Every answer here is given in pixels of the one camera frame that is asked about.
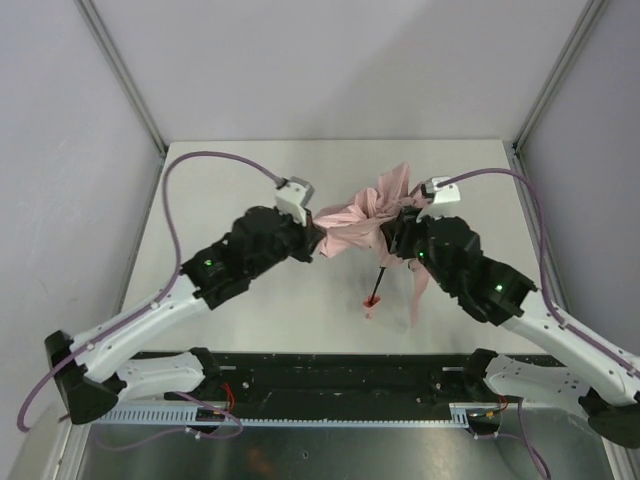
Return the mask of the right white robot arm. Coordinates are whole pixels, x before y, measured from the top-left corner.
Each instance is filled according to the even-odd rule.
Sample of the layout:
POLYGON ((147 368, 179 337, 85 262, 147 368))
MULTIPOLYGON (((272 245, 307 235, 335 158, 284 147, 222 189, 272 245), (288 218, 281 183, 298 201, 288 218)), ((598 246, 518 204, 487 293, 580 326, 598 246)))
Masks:
POLYGON ((639 446, 639 359, 555 305, 515 268, 487 257, 479 235, 459 217, 431 217, 405 207, 385 222, 391 254, 416 260, 471 318, 508 330, 543 349, 559 367, 525 366, 477 350, 484 388, 554 405, 586 420, 601 437, 639 446))

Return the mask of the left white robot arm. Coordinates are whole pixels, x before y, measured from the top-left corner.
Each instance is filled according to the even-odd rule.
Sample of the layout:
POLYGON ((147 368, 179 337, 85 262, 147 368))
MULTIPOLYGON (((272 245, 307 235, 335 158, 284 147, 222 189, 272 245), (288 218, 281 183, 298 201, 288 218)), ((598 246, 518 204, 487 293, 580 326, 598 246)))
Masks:
POLYGON ((324 236, 311 219, 300 224, 277 208, 252 207, 220 240, 181 264, 146 302, 82 334, 50 334, 44 345, 68 418, 87 424, 130 399, 196 391, 219 373, 204 349, 142 361, 136 354, 163 331, 246 292, 286 259, 311 262, 324 236))

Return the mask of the pink folding umbrella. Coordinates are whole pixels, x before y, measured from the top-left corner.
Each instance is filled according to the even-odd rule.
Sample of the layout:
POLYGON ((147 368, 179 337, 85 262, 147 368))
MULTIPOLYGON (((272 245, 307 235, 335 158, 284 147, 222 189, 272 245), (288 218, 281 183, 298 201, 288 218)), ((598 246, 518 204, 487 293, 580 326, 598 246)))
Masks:
POLYGON ((419 186, 409 187, 409 179, 410 167, 401 163, 382 174, 375 187, 359 190, 344 204, 320 210, 313 222, 325 231, 316 252, 326 258, 356 247, 373 251, 381 267, 408 265, 413 274, 410 325, 414 327, 419 320, 420 299, 428 286, 430 274, 418 260, 405 261, 392 254, 382 232, 382 225, 395 220, 403 207, 422 209, 429 205, 419 186))

